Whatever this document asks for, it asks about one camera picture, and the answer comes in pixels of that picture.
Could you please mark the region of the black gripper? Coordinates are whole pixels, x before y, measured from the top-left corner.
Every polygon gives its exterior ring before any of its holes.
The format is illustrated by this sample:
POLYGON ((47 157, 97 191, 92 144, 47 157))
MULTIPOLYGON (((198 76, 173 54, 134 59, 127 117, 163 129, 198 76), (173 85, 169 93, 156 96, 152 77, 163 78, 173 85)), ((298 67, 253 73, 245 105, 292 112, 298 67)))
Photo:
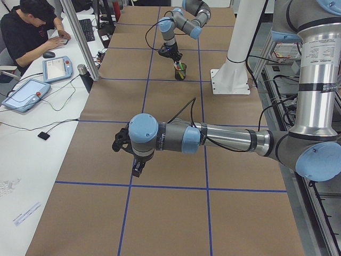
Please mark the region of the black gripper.
POLYGON ((179 62, 183 56, 182 53, 180 53, 178 51, 178 46, 177 46, 177 43, 174 43, 172 45, 167 45, 166 43, 164 44, 166 45, 167 47, 169 47, 169 55, 172 60, 174 60, 175 62, 179 62))
POLYGON ((153 153, 149 154, 147 156, 134 156, 134 165, 132 167, 132 176, 134 177, 140 177, 142 174, 142 171, 145 167, 145 164, 147 161, 151 160, 153 158, 153 153))

